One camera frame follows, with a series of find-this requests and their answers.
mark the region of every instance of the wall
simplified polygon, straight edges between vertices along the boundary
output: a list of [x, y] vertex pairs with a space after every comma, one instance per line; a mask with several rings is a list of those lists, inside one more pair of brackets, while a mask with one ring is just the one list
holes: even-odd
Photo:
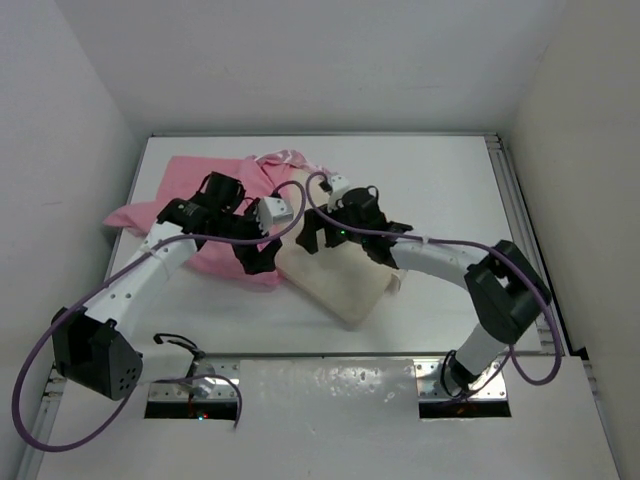
[[482, 130], [563, 0], [56, 0], [137, 131]]
[[[0, 15], [0, 478], [24, 444], [10, 416], [13, 382], [59, 307], [102, 278], [100, 219], [126, 200], [139, 143], [53, 0], [4, 2]], [[29, 376], [31, 425], [52, 355]]]
[[624, 478], [640, 478], [640, 3], [573, 0], [510, 139]]

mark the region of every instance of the pink cloth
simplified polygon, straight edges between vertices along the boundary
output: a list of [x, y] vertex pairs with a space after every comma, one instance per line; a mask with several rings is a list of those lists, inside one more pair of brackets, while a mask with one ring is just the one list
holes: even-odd
[[[173, 157], [152, 202], [134, 203], [119, 208], [105, 220], [111, 227], [125, 227], [134, 235], [149, 233], [160, 211], [174, 198], [190, 198], [200, 186], [202, 179], [216, 171], [242, 182], [247, 197], [270, 195], [276, 186], [288, 180], [296, 168], [313, 172], [319, 168], [307, 162], [304, 156], [295, 150], [251, 156], [245, 159], [222, 159], [207, 157]], [[242, 213], [248, 202], [238, 208]], [[231, 245], [207, 242], [204, 247], [189, 260], [188, 265], [201, 272], [213, 273], [225, 278], [238, 278], [265, 285], [277, 285], [280, 276], [277, 272], [247, 275], [235, 258]]]

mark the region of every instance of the white table surface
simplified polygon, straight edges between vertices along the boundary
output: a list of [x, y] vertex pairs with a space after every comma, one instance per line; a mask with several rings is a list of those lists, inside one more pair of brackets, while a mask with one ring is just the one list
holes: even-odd
[[[542, 377], [552, 359], [522, 363]], [[420, 420], [408, 365], [243, 361], [245, 408], [236, 431], [229, 421], [144, 419], [147, 388], [139, 387], [93, 442], [46, 454], [38, 479], [618, 478], [580, 359], [565, 358], [544, 387], [525, 384], [507, 366], [512, 417], [466, 420]], [[113, 408], [106, 398], [67, 384], [50, 441], [79, 439]]]
[[[132, 202], [150, 201], [171, 157], [244, 158], [295, 149], [353, 183], [380, 188], [387, 216], [425, 234], [495, 244], [511, 234], [483, 137], [308, 136], [151, 138]], [[114, 260], [119, 269], [141, 240], [124, 232]], [[410, 272], [401, 291], [385, 295], [357, 330], [284, 282], [264, 291], [238, 281], [178, 271], [144, 313], [136, 336], [162, 326], [212, 353], [412, 354], [458, 348], [477, 323], [468, 294]], [[535, 325], [517, 348], [537, 352]]]

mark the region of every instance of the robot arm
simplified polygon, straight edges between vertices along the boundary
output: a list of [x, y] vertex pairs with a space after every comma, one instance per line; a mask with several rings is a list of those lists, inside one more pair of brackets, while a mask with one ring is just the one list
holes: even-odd
[[[378, 206], [377, 191], [373, 194], [371, 188], [352, 188], [340, 175], [332, 176], [321, 187], [329, 193], [329, 200], [319, 207], [320, 211], [332, 220], [355, 227], [355, 231], [342, 229], [315, 210], [308, 210], [296, 239], [307, 252], [318, 251], [317, 231], [324, 229], [329, 248], [345, 241], [359, 243], [377, 263], [433, 275], [469, 292], [479, 323], [452, 360], [442, 367], [444, 376], [455, 383], [458, 392], [468, 392], [480, 374], [509, 345], [515, 344], [540, 314], [533, 294], [493, 256], [477, 255], [466, 247], [429, 243], [428, 237], [418, 241], [384, 236], [388, 232], [422, 237], [410, 225], [388, 221]], [[374, 230], [378, 233], [366, 233]], [[551, 301], [549, 290], [515, 244], [502, 240], [494, 248], [532, 281], [547, 304]]]
[[[244, 214], [237, 215], [234, 212], [243, 199], [240, 182], [212, 174], [205, 192], [197, 192], [189, 200], [172, 200], [127, 265], [148, 252], [151, 257], [73, 312], [53, 334], [58, 372], [113, 400], [126, 397], [138, 383], [185, 377], [194, 359], [193, 351], [170, 342], [136, 343], [134, 332], [143, 310], [204, 241], [184, 239], [160, 249], [153, 247], [162, 240], [190, 233], [264, 238], [273, 225], [293, 218], [291, 205], [277, 194], [254, 200]], [[234, 253], [248, 274], [273, 271], [281, 245], [274, 240], [262, 250], [234, 246]]]

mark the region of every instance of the beige fabric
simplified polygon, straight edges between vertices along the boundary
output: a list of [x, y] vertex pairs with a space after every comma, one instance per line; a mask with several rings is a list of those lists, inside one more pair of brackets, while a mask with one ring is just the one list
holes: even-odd
[[[299, 171], [293, 176], [304, 185], [308, 173]], [[291, 204], [300, 207], [300, 194], [291, 188]], [[327, 201], [315, 182], [311, 195], [316, 204]], [[324, 247], [324, 233], [318, 232], [320, 250], [309, 255], [295, 243], [302, 230], [302, 222], [283, 237], [283, 246], [276, 257], [278, 270], [291, 283], [336, 314], [350, 326], [357, 326], [367, 318], [380, 297], [400, 287], [402, 273], [374, 263], [359, 245], [346, 242], [336, 248]]]

